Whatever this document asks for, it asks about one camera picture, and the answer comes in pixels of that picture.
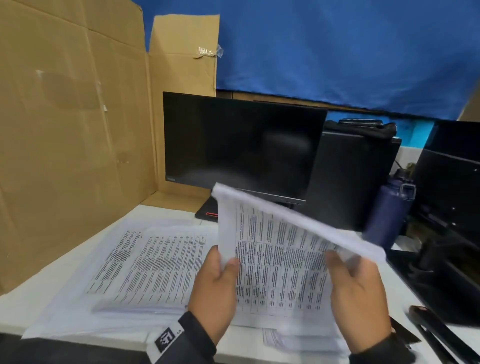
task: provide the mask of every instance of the jacket cuff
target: jacket cuff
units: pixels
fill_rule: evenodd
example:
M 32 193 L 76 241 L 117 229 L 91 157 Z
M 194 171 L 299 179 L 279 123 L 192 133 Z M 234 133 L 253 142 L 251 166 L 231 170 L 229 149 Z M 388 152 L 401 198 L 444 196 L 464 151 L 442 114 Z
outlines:
M 411 364 L 416 360 L 415 354 L 399 342 L 394 334 L 364 352 L 351 354 L 348 358 L 350 364 Z
M 216 347 L 197 318 L 190 312 L 185 312 L 178 320 L 185 330 L 188 341 L 195 347 L 205 360 L 211 360 L 216 354 Z

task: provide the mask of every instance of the navy blue water bottle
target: navy blue water bottle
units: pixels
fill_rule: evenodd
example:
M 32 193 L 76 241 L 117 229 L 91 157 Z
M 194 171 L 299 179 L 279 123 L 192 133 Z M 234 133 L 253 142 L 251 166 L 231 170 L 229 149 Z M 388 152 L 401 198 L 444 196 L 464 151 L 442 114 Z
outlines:
M 395 175 L 380 187 L 368 217 L 362 238 L 388 250 L 400 233 L 417 188 L 408 177 L 408 171 L 397 169 Z

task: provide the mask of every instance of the hand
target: hand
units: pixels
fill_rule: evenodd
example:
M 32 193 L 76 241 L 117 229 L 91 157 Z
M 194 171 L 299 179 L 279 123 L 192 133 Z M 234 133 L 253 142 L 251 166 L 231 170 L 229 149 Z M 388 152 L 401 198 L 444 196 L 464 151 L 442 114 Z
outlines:
M 332 311 L 348 348 L 363 352 L 392 333 L 385 288 L 377 265 L 361 258 L 354 272 L 337 253 L 325 252 L 332 277 Z
M 235 285 L 240 261 L 232 258 L 220 268 L 218 246 L 212 246 L 193 283 L 188 310 L 215 345 L 225 334 L 237 309 Z

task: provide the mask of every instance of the desk surface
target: desk surface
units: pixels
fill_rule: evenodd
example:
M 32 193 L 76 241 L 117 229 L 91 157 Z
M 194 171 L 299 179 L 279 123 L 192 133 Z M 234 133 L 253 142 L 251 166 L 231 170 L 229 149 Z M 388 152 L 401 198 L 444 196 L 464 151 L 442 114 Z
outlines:
M 158 207 L 139 205 L 128 216 L 145 218 L 181 218 L 192 219 L 195 224 L 215 225 L 208 221 L 197 220 L 191 212 L 168 210 Z M 0 332 L 22 335 L 42 313 L 53 296 L 65 284 L 85 257 L 96 247 L 98 242 L 115 225 L 112 224 L 83 244 L 77 246 L 57 259 L 28 281 L 10 293 L 0 297 Z M 405 316 L 405 311 L 412 304 L 421 304 L 417 297 L 393 272 L 387 263 L 379 265 L 387 292 L 390 316 L 422 338 L 417 329 Z M 480 353 L 480 330 L 472 328 L 451 328 L 465 343 Z M 109 333 L 88 336 L 70 336 L 68 341 L 93 345 L 110 346 L 130 350 L 145 350 L 147 333 Z M 427 363 L 439 363 L 432 349 L 422 342 L 418 350 Z M 262 330 L 231 326 L 217 347 L 216 359 L 222 363 L 347 363 L 347 358 L 336 358 L 313 353 L 284 353 L 263 344 Z

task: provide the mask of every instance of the computer monitor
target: computer monitor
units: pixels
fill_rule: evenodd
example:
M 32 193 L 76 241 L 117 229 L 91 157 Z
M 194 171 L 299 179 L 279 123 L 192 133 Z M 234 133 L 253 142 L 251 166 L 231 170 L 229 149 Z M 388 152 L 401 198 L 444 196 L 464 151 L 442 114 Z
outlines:
M 163 93 L 167 181 L 302 204 L 327 111 Z

